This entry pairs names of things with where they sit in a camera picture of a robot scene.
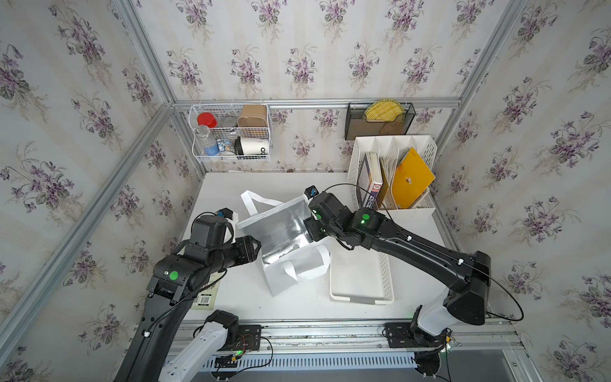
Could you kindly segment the white insulated delivery bag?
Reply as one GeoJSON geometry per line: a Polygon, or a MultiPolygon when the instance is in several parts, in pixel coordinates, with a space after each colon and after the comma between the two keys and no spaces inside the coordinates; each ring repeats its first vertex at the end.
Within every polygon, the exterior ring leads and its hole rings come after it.
{"type": "Polygon", "coordinates": [[[327,274],[331,255],[307,232],[305,196],[280,202],[247,190],[241,198],[250,216],[237,228],[261,243],[259,259],[273,296],[327,274]]]}

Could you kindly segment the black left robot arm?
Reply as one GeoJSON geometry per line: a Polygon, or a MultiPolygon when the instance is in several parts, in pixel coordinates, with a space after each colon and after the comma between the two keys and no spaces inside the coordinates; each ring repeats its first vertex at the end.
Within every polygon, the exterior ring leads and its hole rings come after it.
{"type": "Polygon", "coordinates": [[[157,262],[146,288],[143,316],[116,381],[157,381],[176,333],[197,296],[215,284],[210,277],[257,260],[261,243],[235,235],[237,214],[204,212],[190,237],[157,262]]]}

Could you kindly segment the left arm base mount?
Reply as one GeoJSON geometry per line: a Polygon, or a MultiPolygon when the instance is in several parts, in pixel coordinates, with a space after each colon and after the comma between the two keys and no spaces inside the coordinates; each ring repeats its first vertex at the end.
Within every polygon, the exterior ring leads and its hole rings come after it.
{"type": "Polygon", "coordinates": [[[252,351],[259,350],[261,344],[262,326],[256,324],[242,324],[239,318],[225,310],[215,310],[208,318],[205,319],[205,324],[198,326],[193,337],[201,334],[205,329],[205,325],[209,322],[220,323],[227,330],[227,339],[221,351],[252,351]]]}

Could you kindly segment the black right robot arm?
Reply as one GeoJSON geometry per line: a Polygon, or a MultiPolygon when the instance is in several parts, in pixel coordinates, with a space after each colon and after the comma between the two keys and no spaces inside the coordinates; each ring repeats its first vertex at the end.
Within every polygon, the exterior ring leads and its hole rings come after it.
{"type": "Polygon", "coordinates": [[[331,193],[306,189],[311,216],[304,220],[315,241],[334,238],[352,251],[375,250],[426,272],[447,287],[433,302],[417,308],[411,330],[438,336],[457,322],[482,326],[486,321],[491,284],[491,258],[476,251],[468,255],[438,245],[396,224],[371,208],[355,212],[331,193]]]}

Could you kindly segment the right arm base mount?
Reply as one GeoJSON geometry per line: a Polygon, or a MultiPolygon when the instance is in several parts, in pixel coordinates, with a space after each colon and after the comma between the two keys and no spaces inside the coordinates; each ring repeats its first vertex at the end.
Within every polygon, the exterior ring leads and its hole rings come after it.
{"type": "Polygon", "coordinates": [[[420,305],[415,311],[414,317],[409,322],[388,322],[383,326],[382,336],[388,340],[392,349],[415,348],[443,350],[452,334],[452,330],[445,328],[441,334],[431,335],[418,326],[417,319],[423,306],[420,305]]]}

